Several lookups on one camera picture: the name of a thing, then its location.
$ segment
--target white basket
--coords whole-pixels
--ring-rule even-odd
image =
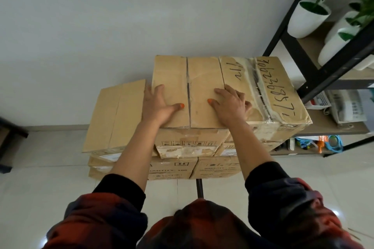
[[[316,95],[313,100],[308,101],[305,104],[306,109],[325,109],[330,107],[331,103],[328,100],[324,91],[321,91],[318,95]]]

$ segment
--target stack of cardboard boxes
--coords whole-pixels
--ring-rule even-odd
[[[90,176],[100,179],[131,139],[141,120],[145,80],[102,89],[83,152],[91,158]],[[166,104],[183,103],[162,126],[148,179],[228,177],[241,171],[233,139],[208,98],[222,100],[214,88],[228,84],[252,103],[247,123],[268,151],[311,119],[276,57],[155,57],[152,89],[165,85]]]

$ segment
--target black sleeve cuff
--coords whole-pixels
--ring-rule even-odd
[[[141,211],[146,195],[132,180],[118,174],[107,174],[92,193],[113,193],[128,200]]]
[[[245,188],[249,193],[257,185],[288,177],[278,162],[265,162],[250,172],[245,181]]]

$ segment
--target right hand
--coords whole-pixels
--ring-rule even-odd
[[[214,91],[223,97],[223,101],[219,103],[210,98],[208,103],[213,107],[223,125],[230,128],[232,124],[246,121],[246,113],[252,104],[245,100],[244,93],[234,90],[229,85],[225,85],[225,89],[216,88]]]

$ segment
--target sleeve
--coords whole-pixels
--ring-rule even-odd
[[[267,240],[287,248],[363,248],[324,207],[322,195],[277,162],[255,168],[245,187],[249,223]]]
[[[93,193],[68,205],[44,248],[135,248],[147,229],[147,216],[140,212],[145,197],[128,178],[106,175]]]

